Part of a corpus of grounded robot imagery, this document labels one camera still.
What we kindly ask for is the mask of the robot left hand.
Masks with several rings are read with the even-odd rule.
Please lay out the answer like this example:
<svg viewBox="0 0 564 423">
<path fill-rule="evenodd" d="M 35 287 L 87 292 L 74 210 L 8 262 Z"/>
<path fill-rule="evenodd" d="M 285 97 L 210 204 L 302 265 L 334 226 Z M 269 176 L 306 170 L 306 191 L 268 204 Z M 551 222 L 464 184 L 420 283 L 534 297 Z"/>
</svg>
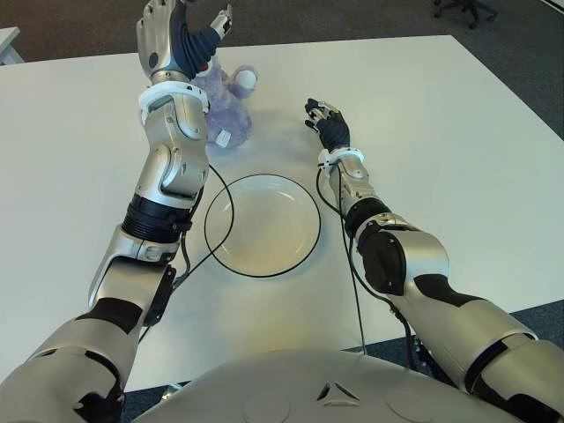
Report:
<svg viewBox="0 0 564 423">
<path fill-rule="evenodd" d="M 231 4 L 205 28 L 192 33 L 185 1 L 150 1 L 136 23 L 137 52 L 152 85 L 189 82 L 215 55 L 233 24 Z"/>
</svg>

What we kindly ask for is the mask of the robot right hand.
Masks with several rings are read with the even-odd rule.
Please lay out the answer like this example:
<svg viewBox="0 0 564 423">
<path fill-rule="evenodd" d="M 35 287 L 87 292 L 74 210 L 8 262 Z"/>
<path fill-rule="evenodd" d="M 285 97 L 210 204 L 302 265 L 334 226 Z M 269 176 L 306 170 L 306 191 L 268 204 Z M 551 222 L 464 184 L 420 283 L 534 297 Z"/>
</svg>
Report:
<svg viewBox="0 0 564 423">
<path fill-rule="evenodd" d="M 304 106 L 305 125 L 314 131 L 328 152 L 350 146 L 350 131 L 342 113 L 331 104 L 309 98 Z"/>
</svg>

